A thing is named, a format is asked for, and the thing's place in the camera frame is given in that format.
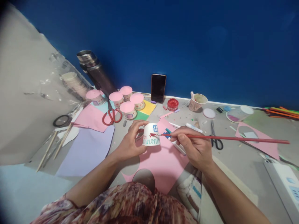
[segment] red paint jar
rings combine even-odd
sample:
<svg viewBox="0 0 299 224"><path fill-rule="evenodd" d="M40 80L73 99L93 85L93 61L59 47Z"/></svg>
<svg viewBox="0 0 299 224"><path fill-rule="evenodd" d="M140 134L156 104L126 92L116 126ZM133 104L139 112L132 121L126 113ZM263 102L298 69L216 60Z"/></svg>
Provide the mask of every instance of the red paint jar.
<svg viewBox="0 0 299 224"><path fill-rule="evenodd" d="M175 111L178 109L178 101L176 99L169 99L167 102L167 109L169 111Z"/></svg>

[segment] floral dress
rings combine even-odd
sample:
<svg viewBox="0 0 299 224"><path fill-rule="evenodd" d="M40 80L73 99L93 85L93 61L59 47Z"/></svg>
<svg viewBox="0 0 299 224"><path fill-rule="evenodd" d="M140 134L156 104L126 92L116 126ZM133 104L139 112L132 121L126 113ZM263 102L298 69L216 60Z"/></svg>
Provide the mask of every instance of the floral dress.
<svg viewBox="0 0 299 224"><path fill-rule="evenodd" d="M177 199L129 182L108 189L78 208L66 196L45 205L32 224L41 223L197 223Z"/></svg>

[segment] blue window drawing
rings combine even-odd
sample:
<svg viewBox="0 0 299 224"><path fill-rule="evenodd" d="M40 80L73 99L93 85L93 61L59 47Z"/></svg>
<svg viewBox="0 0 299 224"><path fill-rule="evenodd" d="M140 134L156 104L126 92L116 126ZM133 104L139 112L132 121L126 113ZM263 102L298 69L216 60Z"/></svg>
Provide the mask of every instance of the blue window drawing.
<svg viewBox="0 0 299 224"><path fill-rule="evenodd" d="M153 125L153 129L154 129L154 132L157 132L158 131L158 127L157 127L157 125Z"/></svg>

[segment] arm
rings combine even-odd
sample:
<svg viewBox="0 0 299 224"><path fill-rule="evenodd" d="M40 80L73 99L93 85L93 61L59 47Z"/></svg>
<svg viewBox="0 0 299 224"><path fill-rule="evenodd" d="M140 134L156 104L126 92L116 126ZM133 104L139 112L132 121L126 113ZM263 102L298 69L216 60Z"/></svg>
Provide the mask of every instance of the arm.
<svg viewBox="0 0 299 224"><path fill-rule="evenodd" d="M186 134L203 135L180 127L171 133L171 141L178 140L192 165L203 172L226 223L270 223L213 161L210 139L188 138Z"/></svg>
<svg viewBox="0 0 299 224"><path fill-rule="evenodd" d="M146 151L146 146L136 146L135 137L139 127L148 123L148 121L135 120L116 150L70 189L66 193L66 198L81 207L88 205L103 193L120 161L138 156Z"/></svg>

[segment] scissors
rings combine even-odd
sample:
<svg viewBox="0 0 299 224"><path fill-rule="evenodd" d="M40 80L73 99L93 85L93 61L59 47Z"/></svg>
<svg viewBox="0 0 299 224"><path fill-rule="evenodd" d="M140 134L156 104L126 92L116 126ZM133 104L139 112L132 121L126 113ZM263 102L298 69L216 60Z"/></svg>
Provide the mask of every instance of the scissors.
<svg viewBox="0 0 299 224"><path fill-rule="evenodd" d="M119 120L115 120L114 109L112 108L110 100L108 98L108 111L104 114L104 116L102 118L102 122L103 122L104 125L110 126L110 125L113 125L114 122L118 123L118 122L121 121L121 119L122 119L122 113L121 113L121 111L118 108L116 108L115 110L118 111L120 113L120 115L121 115L121 118ZM106 117L107 114L109 115L109 117L111 119L111 122L109 124L105 123L105 117Z"/></svg>
<svg viewBox="0 0 299 224"><path fill-rule="evenodd" d="M214 121L213 120L211 120L211 127L212 127L212 135L210 135L210 136L216 136L215 135ZM214 142L215 142L216 148L218 150L222 150L223 149L223 143L222 143L222 141L220 139L211 139L211 142L212 142L212 147L214 146Z"/></svg>

